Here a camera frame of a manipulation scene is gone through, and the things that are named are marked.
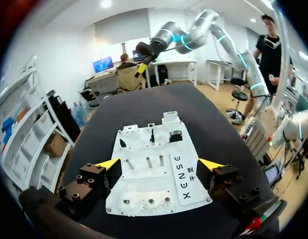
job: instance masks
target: metal peg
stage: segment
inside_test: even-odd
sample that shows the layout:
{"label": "metal peg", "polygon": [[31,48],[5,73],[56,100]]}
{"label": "metal peg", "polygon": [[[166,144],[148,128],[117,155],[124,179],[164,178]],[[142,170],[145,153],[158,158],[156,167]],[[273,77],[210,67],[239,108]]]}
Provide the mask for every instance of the metal peg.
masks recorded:
{"label": "metal peg", "polygon": [[128,159],[125,160],[125,161],[129,165],[130,169],[134,169],[133,165],[131,164],[131,162]]}
{"label": "metal peg", "polygon": [[146,158],[146,161],[148,162],[149,167],[152,168],[152,163],[149,157]]}
{"label": "metal peg", "polygon": [[159,162],[160,162],[160,165],[163,167],[164,166],[163,155],[159,156]]}

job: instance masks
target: man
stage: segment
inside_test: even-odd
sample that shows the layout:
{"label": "man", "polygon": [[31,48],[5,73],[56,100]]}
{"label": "man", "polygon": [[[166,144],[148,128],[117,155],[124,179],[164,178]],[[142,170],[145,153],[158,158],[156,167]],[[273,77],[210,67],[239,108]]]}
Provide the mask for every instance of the man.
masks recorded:
{"label": "man", "polygon": [[129,62],[129,55],[124,53],[121,55],[121,64],[120,66],[117,68],[118,70],[121,69],[125,69],[125,68],[129,68],[132,66],[137,66],[137,64],[133,63],[133,62]]}
{"label": "man", "polygon": [[[259,70],[263,75],[269,93],[273,95],[276,93],[279,83],[282,49],[273,18],[268,15],[263,15],[262,20],[266,25],[268,35],[261,35],[259,37],[254,57],[258,59],[259,55],[262,54]],[[292,74],[294,68],[292,64],[292,60],[290,59],[290,74]],[[252,111],[253,106],[254,98],[251,95],[242,117],[234,119],[232,123],[235,125],[243,124],[246,116]]]}

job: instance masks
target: black tablecloth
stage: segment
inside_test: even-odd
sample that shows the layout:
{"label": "black tablecloth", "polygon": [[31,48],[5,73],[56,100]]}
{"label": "black tablecloth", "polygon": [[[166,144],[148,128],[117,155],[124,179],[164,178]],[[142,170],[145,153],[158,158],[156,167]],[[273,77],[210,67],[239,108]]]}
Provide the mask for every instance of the black tablecloth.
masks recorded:
{"label": "black tablecloth", "polygon": [[[86,163],[111,159],[117,131],[126,125],[161,124],[164,112],[178,111],[200,158],[232,164],[245,180],[272,193],[260,165],[222,113],[191,84],[154,87],[106,98],[94,113],[76,144],[65,169],[63,185],[73,181]],[[101,200],[80,223],[116,238],[229,238],[238,225],[218,203],[156,217],[113,216]]]}

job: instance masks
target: sneaker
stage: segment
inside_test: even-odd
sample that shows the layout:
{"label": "sneaker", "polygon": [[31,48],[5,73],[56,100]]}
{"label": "sneaker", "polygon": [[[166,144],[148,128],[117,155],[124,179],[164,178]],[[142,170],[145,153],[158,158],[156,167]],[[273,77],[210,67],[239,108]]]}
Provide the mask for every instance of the sneaker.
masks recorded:
{"label": "sneaker", "polygon": [[234,125],[242,125],[244,123],[245,123],[245,121],[242,119],[241,116],[238,116],[236,119],[234,119],[232,121],[232,124],[234,124]]}

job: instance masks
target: water bottle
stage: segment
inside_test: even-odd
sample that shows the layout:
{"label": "water bottle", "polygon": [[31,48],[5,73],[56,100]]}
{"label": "water bottle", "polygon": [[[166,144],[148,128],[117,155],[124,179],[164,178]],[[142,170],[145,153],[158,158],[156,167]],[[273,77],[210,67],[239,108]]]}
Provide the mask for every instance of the water bottle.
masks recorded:
{"label": "water bottle", "polygon": [[80,102],[80,110],[82,112],[82,116],[83,116],[83,122],[84,122],[84,125],[86,125],[89,120],[90,120],[90,117],[91,117],[91,114],[90,114],[90,109],[87,107],[86,104],[82,104],[82,102]]}
{"label": "water bottle", "polygon": [[74,108],[72,110],[72,116],[76,123],[78,124],[79,128],[82,128],[84,126],[84,123],[82,121],[81,112],[79,109],[79,106],[74,102]]}

